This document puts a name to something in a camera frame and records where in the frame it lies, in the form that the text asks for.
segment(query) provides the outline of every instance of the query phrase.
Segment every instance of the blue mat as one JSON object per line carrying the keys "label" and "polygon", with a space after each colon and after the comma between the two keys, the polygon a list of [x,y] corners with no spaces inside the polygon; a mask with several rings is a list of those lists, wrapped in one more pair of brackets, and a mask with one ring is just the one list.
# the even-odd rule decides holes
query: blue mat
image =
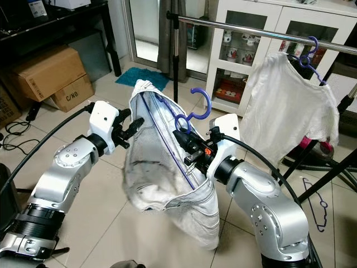
{"label": "blue mat", "polygon": [[169,81],[166,76],[157,71],[132,67],[122,74],[115,82],[134,87],[138,79],[149,80],[160,91],[163,91]]}

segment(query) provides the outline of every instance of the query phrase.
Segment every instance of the curtain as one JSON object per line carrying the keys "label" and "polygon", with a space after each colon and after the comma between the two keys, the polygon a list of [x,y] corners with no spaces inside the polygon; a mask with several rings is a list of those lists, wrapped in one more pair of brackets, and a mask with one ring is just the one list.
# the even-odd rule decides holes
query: curtain
{"label": "curtain", "polygon": [[[166,12],[186,15],[185,0],[160,0],[159,10],[159,37],[158,37],[158,57],[157,67],[164,74],[173,78],[172,56],[174,52],[173,22],[166,18]],[[186,59],[187,59],[187,28],[186,23],[180,22],[178,34],[178,80],[186,80]]]}

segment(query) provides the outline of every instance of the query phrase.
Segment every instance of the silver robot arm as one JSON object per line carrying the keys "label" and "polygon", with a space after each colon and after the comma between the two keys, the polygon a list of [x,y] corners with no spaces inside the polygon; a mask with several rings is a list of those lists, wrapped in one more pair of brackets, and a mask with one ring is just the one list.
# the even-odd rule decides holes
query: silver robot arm
{"label": "silver robot arm", "polygon": [[127,148],[129,144],[125,140],[142,125],[143,119],[139,118],[123,131],[121,123],[129,115],[128,109],[119,111],[107,102],[95,103],[88,136],[78,137],[57,150],[52,165],[32,191],[27,208],[17,215],[2,240],[2,267],[16,267],[19,263],[22,263],[19,267],[27,267],[24,264],[36,267],[51,256],[58,242],[58,230],[81,181],[103,154],[112,154],[118,145]]}
{"label": "silver robot arm", "polygon": [[185,164],[195,164],[208,179],[226,185],[252,223],[263,267],[309,267],[308,222],[303,210],[281,192],[271,175],[237,159],[238,145],[215,140],[213,131],[239,140],[237,115],[211,121],[207,141],[194,133],[174,131],[180,146],[190,154]]}

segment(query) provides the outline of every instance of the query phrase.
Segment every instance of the white box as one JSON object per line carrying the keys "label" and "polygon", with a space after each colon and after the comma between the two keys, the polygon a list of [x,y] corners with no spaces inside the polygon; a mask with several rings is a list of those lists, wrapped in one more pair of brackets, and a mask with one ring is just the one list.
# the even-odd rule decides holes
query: white box
{"label": "white box", "polygon": [[90,0],[45,0],[46,4],[67,9],[76,9],[78,7],[90,4]]}

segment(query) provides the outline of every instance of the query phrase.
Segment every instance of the white jeans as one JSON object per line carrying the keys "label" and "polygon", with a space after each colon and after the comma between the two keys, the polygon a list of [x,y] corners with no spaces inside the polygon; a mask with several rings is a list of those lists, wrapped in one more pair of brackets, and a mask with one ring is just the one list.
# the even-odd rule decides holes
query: white jeans
{"label": "white jeans", "polygon": [[143,117],[145,122],[129,142],[123,189],[133,206],[141,211],[164,211],[202,247],[212,250],[219,234],[214,184],[198,169],[184,164],[187,153],[172,133],[172,112],[157,95],[167,100],[173,113],[184,113],[149,81],[137,81],[130,109],[132,119]]}

